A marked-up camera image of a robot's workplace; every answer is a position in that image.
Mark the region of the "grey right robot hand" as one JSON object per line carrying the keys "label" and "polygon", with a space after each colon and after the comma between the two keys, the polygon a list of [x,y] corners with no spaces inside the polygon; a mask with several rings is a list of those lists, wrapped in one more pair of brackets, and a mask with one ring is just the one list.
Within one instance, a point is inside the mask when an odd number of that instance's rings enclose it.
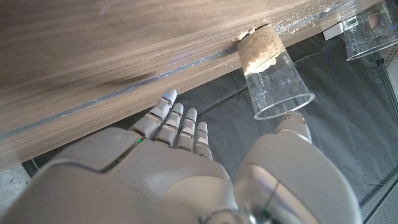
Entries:
{"label": "grey right robot hand", "polygon": [[68,146],[7,209],[2,223],[361,223],[357,198],[312,143],[302,114],[282,115],[236,178],[214,161],[204,122],[168,90],[129,129]]}

